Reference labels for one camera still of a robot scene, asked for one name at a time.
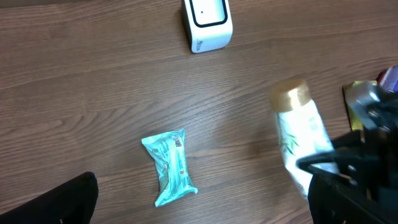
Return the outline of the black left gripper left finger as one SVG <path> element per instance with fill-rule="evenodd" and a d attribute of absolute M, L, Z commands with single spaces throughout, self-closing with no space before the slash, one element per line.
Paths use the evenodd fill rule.
<path fill-rule="evenodd" d="M 1 215 L 1 223 L 78 223 L 91 221 L 98 199 L 95 174 L 85 172 Z"/>

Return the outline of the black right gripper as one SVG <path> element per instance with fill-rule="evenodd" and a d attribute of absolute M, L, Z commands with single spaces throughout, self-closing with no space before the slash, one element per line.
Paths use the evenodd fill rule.
<path fill-rule="evenodd" d="M 300 169 L 348 183 L 378 199 L 380 187 L 397 189 L 397 93 L 377 90 L 380 102 L 368 106 L 376 129 L 353 131 L 335 139 L 337 150 L 297 161 Z"/>

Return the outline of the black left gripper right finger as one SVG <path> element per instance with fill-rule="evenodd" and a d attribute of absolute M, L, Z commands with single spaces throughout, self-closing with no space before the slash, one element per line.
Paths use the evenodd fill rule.
<path fill-rule="evenodd" d="M 308 203 L 314 223 L 397 223 L 397 189 L 380 187 L 368 200 L 341 182 L 315 174 Z"/>

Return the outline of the green juice carton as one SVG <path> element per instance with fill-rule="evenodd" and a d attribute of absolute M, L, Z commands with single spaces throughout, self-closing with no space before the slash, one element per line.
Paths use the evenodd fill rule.
<path fill-rule="evenodd" d="M 380 102 L 377 82 L 375 80 L 355 81 L 343 87 L 343 94 L 351 130 L 376 129 L 377 126 L 369 114 L 368 106 Z"/>

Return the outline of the white tube gold cap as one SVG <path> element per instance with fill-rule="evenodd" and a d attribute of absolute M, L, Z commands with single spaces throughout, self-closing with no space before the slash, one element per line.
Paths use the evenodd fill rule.
<path fill-rule="evenodd" d="M 313 175 L 300 169 L 296 161 L 335 148 L 305 80 L 277 83 L 269 92 L 269 101 L 285 168 L 302 197 L 307 198 Z"/>

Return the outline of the purple pad package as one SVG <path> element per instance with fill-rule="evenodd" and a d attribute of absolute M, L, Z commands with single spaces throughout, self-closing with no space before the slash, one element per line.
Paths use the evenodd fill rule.
<path fill-rule="evenodd" d="M 386 70 L 383 70 L 378 78 L 378 85 L 386 91 L 397 92 L 398 91 L 398 66 L 392 66 Z"/>

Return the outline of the teal snack packet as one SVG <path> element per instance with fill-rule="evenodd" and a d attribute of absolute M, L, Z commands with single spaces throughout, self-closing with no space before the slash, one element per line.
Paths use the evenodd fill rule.
<path fill-rule="evenodd" d="M 156 207 L 164 206 L 186 194 L 198 193 L 190 178 L 185 155 L 185 130 L 170 131 L 141 139 L 155 162 L 159 179 Z"/>

